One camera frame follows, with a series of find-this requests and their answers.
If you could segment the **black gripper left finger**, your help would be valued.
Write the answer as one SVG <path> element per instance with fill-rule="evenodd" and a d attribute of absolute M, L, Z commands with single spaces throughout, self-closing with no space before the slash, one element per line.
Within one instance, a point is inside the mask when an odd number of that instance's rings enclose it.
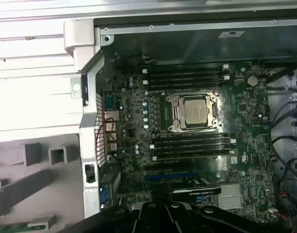
<path fill-rule="evenodd" d="M 158 233 L 162 207 L 138 202 L 129 211 L 114 206 L 63 229 L 65 233 Z"/>

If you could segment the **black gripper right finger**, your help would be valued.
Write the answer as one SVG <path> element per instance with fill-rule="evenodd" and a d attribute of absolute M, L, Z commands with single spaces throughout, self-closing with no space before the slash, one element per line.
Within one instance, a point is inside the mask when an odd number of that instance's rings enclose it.
<path fill-rule="evenodd" d="M 181 202 L 166 207 L 176 233 L 286 233 L 277 223 L 262 224 L 214 206 L 198 210 L 186 208 Z"/>

